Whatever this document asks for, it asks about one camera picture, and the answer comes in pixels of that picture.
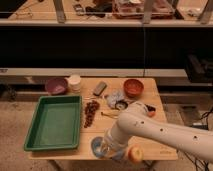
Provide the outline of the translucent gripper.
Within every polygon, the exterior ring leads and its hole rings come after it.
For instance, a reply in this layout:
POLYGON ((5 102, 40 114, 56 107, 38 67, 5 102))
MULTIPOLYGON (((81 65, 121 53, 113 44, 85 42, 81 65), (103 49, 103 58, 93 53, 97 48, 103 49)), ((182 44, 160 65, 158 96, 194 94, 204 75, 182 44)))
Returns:
POLYGON ((100 152, 104 158, 122 160, 125 156, 126 148, 126 144, 116 144, 103 140, 101 142, 100 152))

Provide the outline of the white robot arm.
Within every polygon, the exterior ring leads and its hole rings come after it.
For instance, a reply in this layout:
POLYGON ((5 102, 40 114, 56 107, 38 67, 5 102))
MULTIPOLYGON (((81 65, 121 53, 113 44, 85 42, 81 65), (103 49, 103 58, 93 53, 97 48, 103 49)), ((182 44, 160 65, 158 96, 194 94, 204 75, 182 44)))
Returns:
POLYGON ((104 142, 113 151, 120 151, 133 136, 144 137, 213 163, 213 132, 159 122, 147 113, 148 108, 142 102, 130 104, 105 133, 104 142))

